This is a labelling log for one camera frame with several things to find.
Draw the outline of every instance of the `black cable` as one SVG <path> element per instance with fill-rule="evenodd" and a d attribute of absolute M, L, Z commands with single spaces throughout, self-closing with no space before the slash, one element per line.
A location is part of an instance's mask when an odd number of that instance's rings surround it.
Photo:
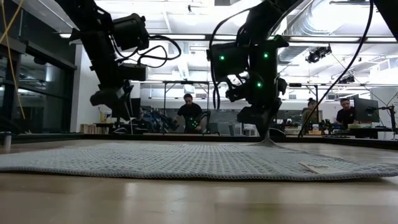
<path fill-rule="evenodd" d="M 174 56 L 172 58 L 169 58 L 169 57 L 162 58 L 162 57 L 156 57 L 156 56 L 151 56 L 151 55 L 142 55 L 141 57 L 147 57 L 147 58 L 153 58 L 153 59 L 159 59 L 159 60 L 174 60 L 174 59 L 179 58 L 179 56 L 181 56 L 182 51 L 181 51 L 180 46 L 178 46 L 178 44 L 176 43 L 176 41 L 174 41 L 174 40 L 172 40 L 172 39 L 170 39 L 168 37 L 162 36 L 162 35 L 153 35 L 153 36 L 150 36 L 149 38 L 150 39 L 160 39 L 160 40 L 169 41 L 170 43 L 172 43 L 177 48 L 178 54 L 177 54 L 177 56 Z"/>
<path fill-rule="evenodd" d="M 167 51 L 166 51 L 166 49 L 165 49 L 163 46 L 158 45 L 158 46 L 155 46 L 155 47 L 153 47 L 153 48 L 147 50 L 146 52 L 144 52 L 144 53 L 138 58 L 138 61 L 136 61 L 136 62 L 137 62 L 139 65 L 145 65 L 145 66 L 147 66 L 147 67 L 149 67 L 149 68 L 160 68 L 161 66 L 165 65 L 165 64 L 167 63 L 167 61 L 169 61 L 169 60 L 164 59 L 163 63 L 162 63 L 161 65 L 158 65 L 158 66 L 151 66 L 151 65 L 146 65 L 146 64 L 141 63 L 141 59 L 142 59 L 143 57 L 145 57 L 145 54 L 148 54 L 149 52 L 151 52 L 151 51 L 153 51 L 153 50 L 155 50 L 155 49 L 158 49 L 158 48 L 161 48 L 161 49 L 164 51 L 165 57 L 167 58 Z"/>
<path fill-rule="evenodd" d="M 214 37 L 215 37 L 215 35 L 216 35 L 218 29 L 219 29 L 226 21 L 230 20 L 232 17 L 237 16 L 237 15 L 243 13 L 243 12 L 249 11 L 250 9 L 252 9 L 252 8 L 248 8 L 248 9 L 245 9 L 245 10 L 243 10 L 243 11 L 240 11 L 240 12 L 238 12 L 238 13 L 232 15 L 232 16 L 229 16 L 228 18 L 224 19 L 224 20 L 221 21 L 220 23 L 218 23 L 217 26 L 216 26 L 216 28 L 213 30 L 213 33 L 212 33 L 212 35 L 211 35 L 211 37 L 210 37 L 210 41 L 209 41 L 210 73 L 211 73 L 211 81 L 213 82 L 213 84 L 214 84 L 214 86 L 215 86 L 215 87 L 214 87 L 214 90 L 213 90 L 213 91 L 215 91 L 215 93 L 213 92 L 213 106 L 214 106 L 214 109 L 219 109 L 219 108 L 220 108 L 220 104 L 221 104 L 221 100 L 220 100 L 220 91 L 218 90 L 218 85 L 219 85 L 219 83 L 216 82 L 216 77 L 215 77 L 215 74 L 214 74 L 213 55 L 212 55 L 212 51 L 211 51 L 211 46 L 213 45 Z"/>
<path fill-rule="evenodd" d="M 116 53 L 118 53 L 118 55 L 119 55 L 123 60 L 127 60 L 127 59 L 131 58 L 133 55 L 135 55 L 135 54 L 138 52 L 138 48 L 136 48 L 136 49 L 133 51 L 133 53 L 131 53 L 130 55 L 128 55 L 128 56 L 123 56 L 123 54 L 119 51 L 118 46 L 116 45 L 116 42 L 115 42 L 113 36 L 111 36 L 111 41 L 112 41 L 114 50 L 116 51 Z"/>
<path fill-rule="evenodd" d="M 350 63 L 348 64 L 347 68 L 343 71 L 343 73 L 336 79 L 336 81 L 329 87 L 329 89 L 326 91 L 326 93 L 322 96 L 322 98 L 320 99 L 320 101 L 315 105 L 314 109 L 312 109 L 310 115 L 308 116 L 308 118 L 305 120 L 303 126 L 301 127 L 301 130 L 298 134 L 298 137 L 301 137 L 303 134 L 303 130 L 304 127 L 306 127 L 306 125 L 308 124 L 308 122 L 310 121 L 310 117 L 311 115 L 317 110 L 317 108 L 319 107 L 319 104 L 322 102 L 322 100 L 329 94 L 330 90 L 340 81 L 340 79 L 347 73 L 347 71 L 349 70 L 349 68 L 352 66 L 352 64 L 355 62 L 356 57 L 358 56 L 359 52 L 361 51 L 362 45 L 365 42 L 366 36 L 368 34 L 369 28 L 371 26 L 372 23 L 372 17 L 373 17 L 373 0 L 369 0 L 369 4 L 370 4 L 370 8 L 369 8 L 369 17 L 368 17 L 368 23 L 366 24 L 365 27 L 365 31 L 363 33 L 362 39 L 359 43 L 358 49 L 356 50 L 353 59 L 350 61 Z"/>

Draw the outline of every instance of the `window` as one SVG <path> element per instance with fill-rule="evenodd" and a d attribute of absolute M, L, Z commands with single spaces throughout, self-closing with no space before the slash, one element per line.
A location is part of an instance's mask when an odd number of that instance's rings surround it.
<path fill-rule="evenodd" d="M 21 105 L 17 103 L 14 122 L 32 133 L 69 131 L 70 100 L 18 89 Z"/>
<path fill-rule="evenodd" d="M 31 55 L 21 55 L 19 85 L 59 97 L 71 93 L 72 76 L 66 71 Z"/>
<path fill-rule="evenodd" d="M 0 111 L 2 111 L 3 98 L 4 98 L 4 85 L 0 85 Z"/>
<path fill-rule="evenodd" d="M 0 56 L 0 78 L 6 77 L 8 60 L 6 57 Z"/>

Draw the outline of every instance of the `spotlight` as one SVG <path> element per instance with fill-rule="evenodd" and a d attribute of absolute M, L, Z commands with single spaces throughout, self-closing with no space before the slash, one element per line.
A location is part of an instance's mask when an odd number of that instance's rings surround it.
<path fill-rule="evenodd" d="M 330 45 L 327 47 L 318 47 L 316 50 L 310 51 L 310 54 L 305 59 L 308 63 L 317 63 L 322 58 L 326 57 L 326 55 L 331 53 Z"/>
<path fill-rule="evenodd" d="M 338 83 L 339 84 L 348 84 L 348 83 L 354 83 L 355 82 L 355 77 L 353 75 L 348 75 L 345 78 L 342 78 Z"/>

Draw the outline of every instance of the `black t-shirt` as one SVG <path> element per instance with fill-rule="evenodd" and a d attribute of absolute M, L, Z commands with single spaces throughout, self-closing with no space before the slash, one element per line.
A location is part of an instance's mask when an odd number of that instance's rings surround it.
<path fill-rule="evenodd" d="M 345 128 L 348 128 L 349 124 L 354 123 L 355 120 L 355 108 L 351 107 L 349 110 L 345 111 L 344 109 L 341 109 L 337 112 L 337 118 L 336 120 L 338 122 L 343 123 Z"/>
<path fill-rule="evenodd" d="M 202 110 L 199 105 L 192 103 L 191 105 L 183 105 L 178 110 L 177 114 L 183 116 L 185 119 L 185 132 L 192 132 L 195 128 L 192 126 L 191 122 L 194 120 L 198 121 L 197 119 L 202 114 Z"/>

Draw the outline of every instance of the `cable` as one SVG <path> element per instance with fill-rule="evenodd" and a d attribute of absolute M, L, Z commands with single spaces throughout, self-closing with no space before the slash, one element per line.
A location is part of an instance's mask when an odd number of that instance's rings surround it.
<path fill-rule="evenodd" d="M 116 42 L 115 42 L 113 36 L 111 36 L 111 41 L 112 41 L 114 50 L 115 50 L 116 53 L 118 53 L 118 55 L 122 58 L 121 61 L 127 60 L 127 59 L 131 58 L 133 55 L 135 55 L 135 54 L 138 52 L 138 48 L 136 48 L 136 49 L 133 51 L 133 53 L 129 54 L 128 56 L 124 56 L 124 55 L 119 51 L 118 46 L 116 45 Z"/>
<path fill-rule="evenodd" d="M 178 54 L 177 54 L 177 56 L 174 56 L 172 58 L 168 58 L 168 57 L 162 58 L 162 57 L 156 57 L 156 56 L 151 56 L 151 55 L 143 55 L 141 57 L 147 57 L 147 58 L 153 58 L 153 59 L 159 59 L 159 60 L 174 60 L 174 59 L 179 58 L 179 56 L 181 56 L 182 51 L 181 51 L 180 46 L 178 46 L 178 44 L 176 43 L 176 41 L 174 41 L 168 37 L 162 36 L 162 35 L 153 35 L 153 36 L 150 36 L 149 38 L 150 39 L 167 40 L 167 41 L 171 42 L 177 48 Z"/>
<path fill-rule="evenodd" d="M 331 55 L 336 59 L 336 61 L 337 61 L 344 69 L 346 69 L 346 67 L 336 58 L 336 56 L 335 56 L 333 53 L 332 53 Z M 354 79 L 355 79 L 359 84 L 361 84 L 361 85 L 363 86 L 363 88 L 365 88 L 370 94 L 372 94 L 372 96 L 376 97 L 381 103 L 383 103 L 385 106 L 387 106 L 387 104 L 386 104 L 385 102 L 383 102 L 379 97 L 377 97 L 374 93 L 372 93 L 372 92 L 370 91 L 370 89 L 366 88 L 366 86 L 363 85 L 357 78 L 354 77 Z"/>
<path fill-rule="evenodd" d="M 346 72 L 349 70 L 349 68 L 352 66 L 352 64 L 354 63 L 354 61 L 356 60 L 356 57 L 358 56 L 359 52 L 361 51 L 362 45 L 365 42 L 366 36 L 368 34 L 369 28 L 371 26 L 372 23 L 372 17 L 373 17 L 373 0 L 369 0 L 369 4 L 370 4 L 370 8 L 369 8 L 369 17 L 368 17 L 368 23 L 366 24 L 362 39 L 359 43 L 358 49 L 356 50 L 353 59 L 350 61 L 350 63 L 348 64 L 347 68 L 343 71 L 343 73 L 336 79 L 336 81 L 329 87 L 329 89 L 326 91 L 326 93 L 322 96 L 322 98 L 320 99 L 320 101 L 315 105 L 314 109 L 311 111 L 310 115 L 308 116 L 308 118 L 305 120 L 303 126 L 301 127 L 301 130 L 298 134 L 298 137 L 301 137 L 303 135 L 303 130 L 304 127 L 308 124 L 308 122 L 310 121 L 310 117 L 311 115 L 317 110 L 317 108 L 319 107 L 319 104 L 322 102 L 322 100 L 329 94 L 330 90 L 340 81 L 340 79 L 346 74 Z"/>
<path fill-rule="evenodd" d="M 14 15 L 12 16 L 12 18 L 11 18 L 11 20 L 10 20 L 10 23 L 8 24 L 8 26 L 5 26 L 6 29 L 4 30 L 3 35 L 0 37 L 0 43 L 1 43 L 2 40 L 5 38 L 5 36 L 8 34 L 8 30 L 11 28 L 12 24 L 14 23 L 15 18 L 17 17 L 17 15 L 18 15 L 18 13 L 19 13 L 21 7 L 22 7 L 22 3 L 24 3 L 24 0 L 21 0 L 21 1 L 19 2 L 17 11 L 16 11 L 16 12 L 14 13 Z"/>
<path fill-rule="evenodd" d="M 129 116 L 131 116 L 131 118 L 132 118 L 133 114 L 132 114 L 132 106 L 131 106 L 131 91 L 128 94 L 127 99 L 130 101 L 130 111 L 128 111 L 128 113 L 129 113 Z M 131 134 L 132 134 L 132 122 L 131 122 L 131 119 L 130 119 L 130 130 L 131 130 Z"/>
<path fill-rule="evenodd" d="M 138 55 L 140 55 L 140 57 L 138 58 L 137 63 L 138 63 L 139 65 L 141 65 L 141 59 L 144 58 L 145 56 L 147 56 L 147 57 L 149 58 L 150 55 L 146 55 L 146 54 L 148 54 L 149 52 L 151 52 L 151 51 L 153 51 L 153 50 L 155 50 L 155 49 L 158 49 L 158 48 L 161 48 L 161 49 L 164 51 L 165 57 L 167 58 L 167 51 L 166 51 L 166 49 L 165 49 L 163 46 L 158 45 L 158 46 L 155 46 L 155 47 L 153 47 L 153 48 L 147 50 L 147 51 L 144 52 L 142 55 L 141 55 L 141 54 L 138 54 Z M 161 66 L 165 65 L 167 61 L 168 61 L 168 59 L 164 59 L 163 63 L 162 63 L 161 65 L 159 65 L 159 66 L 150 66 L 150 65 L 145 65 L 145 64 L 142 64 L 142 65 L 148 66 L 148 67 L 150 67 L 150 68 L 160 68 Z"/>
<path fill-rule="evenodd" d="M 17 85 L 17 80 L 16 80 L 16 77 L 15 77 L 14 65 L 12 64 L 10 44 L 9 44 L 9 41 L 8 41 L 8 30 L 12 26 L 12 23 L 14 22 L 15 16 L 18 15 L 18 12 L 21 9 L 21 6 L 22 6 L 23 2 L 24 2 L 24 0 L 21 0 L 21 2 L 19 3 L 19 6 L 18 6 L 18 9 L 17 9 L 16 13 L 14 14 L 14 17 L 11 19 L 11 22 L 7 26 L 6 12 L 4 10 L 4 2 L 2 1 L 2 5 L 1 5 L 2 6 L 1 7 L 2 20 L 3 20 L 3 23 L 4 23 L 4 27 L 6 27 L 6 30 L 5 30 L 4 34 L 2 35 L 2 37 L 0 39 L 0 42 L 3 40 L 4 37 L 6 37 L 6 43 L 7 43 L 7 49 L 8 49 L 8 57 L 9 57 L 8 61 L 10 63 L 12 79 L 14 80 L 14 89 L 15 89 L 15 92 L 16 92 L 16 95 L 17 95 L 17 100 L 18 100 L 19 107 L 21 108 L 22 117 L 23 117 L 23 119 L 26 119 L 25 113 L 24 113 L 24 108 L 22 107 L 21 99 L 19 98 L 19 95 L 18 95 L 18 85 Z"/>
<path fill-rule="evenodd" d="M 158 45 L 158 46 L 156 46 L 156 47 L 160 47 L 160 48 L 162 48 L 162 49 L 163 49 L 163 51 L 164 51 L 164 54 L 166 54 L 166 56 L 167 56 L 166 49 L 165 49 L 163 46 L 161 46 L 161 45 Z M 161 65 L 158 65 L 158 66 L 152 66 L 152 65 L 147 65 L 147 64 L 141 63 L 141 61 L 140 61 L 140 58 L 139 58 L 138 60 L 136 60 L 136 59 L 132 59 L 132 58 L 128 58 L 127 60 L 132 60 L 132 61 L 135 61 L 135 62 L 137 62 L 137 64 L 139 64 L 139 65 L 145 65 L 145 66 L 147 66 L 147 67 L 149 67 L 149 68 L 160 68 L 161 66 L 165 65 L 165 64 L 166 64 L 166 62 L 167 62 L 167 60 L 164 60 L 164 62 L 163 62 Z"/>
<path fill-rule="evenodd" d="M 248 9 L 243 10 L 243 11 L 240 11 L 240 12 L 238 12 L 238 13 L 236 13 L 236 14 L 233 14 L 232 16 L 229 16 L 228 18 L 224 19 L 224 20 L 221 21 L 220 23 L 218 23 L 217 26 L 216 26 L 216 28 L 214 29 L 214 31 L 213 31 L 211 37 L 210 37 L 210 41 L 209 41 L 210 73 L 211 73 L 211 81 L 213 82 L 213 84 L 214 84 L 214 86 L 215 86 L 215 87 L 214 87 L 214 90 L 213 90 L 213 91 L 215 91 L 215 93 L 213 92 L 213 106 L 214 106 L 214 109 L 219 109 L 219 108 L 220 108 L 221 100 L 220 100 L 220 91 L 218 90 L 218 85 L 219 85 L 219 83 L 216 82 L 216 77 L 215 77 L 215 74 L 214 74 L 213 55 L 212 55 L 212 51 L 211 51 L 211 46 L 213 45 L 213 40 L 214 40 L 214 38 L 215 38 L 215 35 L 216 35 L 218 29 L 219 29 L 226 21 L 230 20 L 230 19 L 231 19 L 232 17 L 234 17 L 234 16 L 237 16 L 237 15 L 239 15 L 239 14 L 241 14 L 241 13 L 244 13 L 244 12 L 246 12 L 246 11 L 249 11 L 249 10 L 251 10 L 251 9 L 252 9 L 252 8 L 250 7 L 250 8 L 248 8 Z"/>
<path fill-rule="evenodd" d="M 391 103 L 391 101 L 392 101 L 397 95 L 398 95 L 398 92 L 396 92 L 396 93 L 394 94 L 394 96 L 392 96 L 392 98 L 390 99 L 390 101 L 388 101 L 387 105 L 388 105 L 389 103 Z"/>

